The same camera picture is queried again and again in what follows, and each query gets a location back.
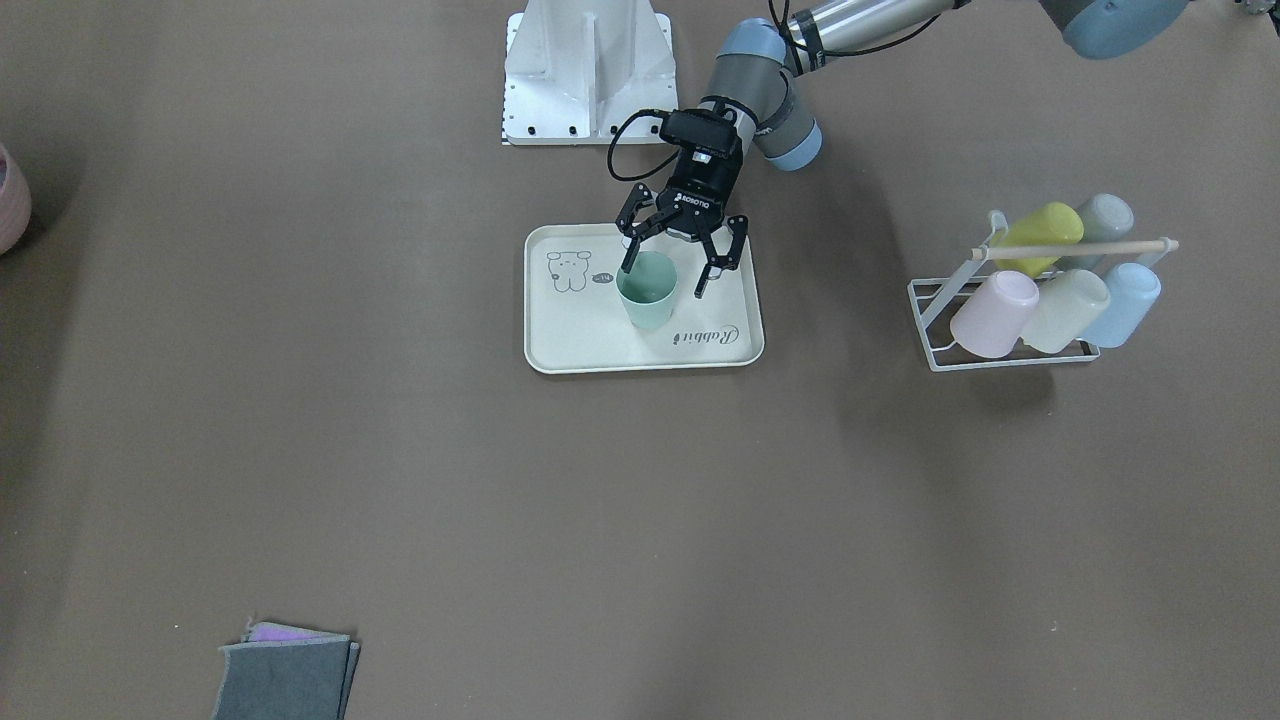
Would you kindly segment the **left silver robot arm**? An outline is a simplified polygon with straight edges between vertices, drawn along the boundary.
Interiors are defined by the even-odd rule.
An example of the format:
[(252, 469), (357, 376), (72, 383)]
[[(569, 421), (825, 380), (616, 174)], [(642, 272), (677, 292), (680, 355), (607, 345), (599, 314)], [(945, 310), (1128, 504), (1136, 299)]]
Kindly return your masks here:
[(655, 234), (698, 243), (705, 255), (694, 293), (739, 268), (748, 219), (730, 213), (730, 199), (748, 152), (756, 149), (773, 167), (791, 172), (810, 164), (823, 133), (796, 90), (799, 76), (832, 60), (881, 53), (929, 28), (957, 1), (824, 1), (736, 24), (723, 41), (700, 101), (694, 108), (644, 108), (635, 119), (673, 147), (663, 161), (660, 190), (632, 176), (616, 218), (623, 236), (620, 269), (630, 273), (643, 243)]

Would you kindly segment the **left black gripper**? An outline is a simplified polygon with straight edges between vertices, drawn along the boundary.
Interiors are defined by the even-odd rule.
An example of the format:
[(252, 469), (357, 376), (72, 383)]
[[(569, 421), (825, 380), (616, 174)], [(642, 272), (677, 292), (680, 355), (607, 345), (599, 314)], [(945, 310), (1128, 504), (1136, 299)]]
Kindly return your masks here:
[[(645, 183), (635, 183), (614, 220), (627, 240), (621, 272), (632, 272), (641, 243), (659, 231), (703, 246), (707, 261), (695, 284), (696, 299), (703, 299), (708, 283), (723, 272), (736, 272), (746, 245), (749, 218), (732, 215), (724, 222), (724, 211), (742, 161), (740, 145), (726, 158), (680, 145), (675, 169), (658, 196)], [(728, 252), (718, 254), (713, 233), (723, 222), (732, 238)]]

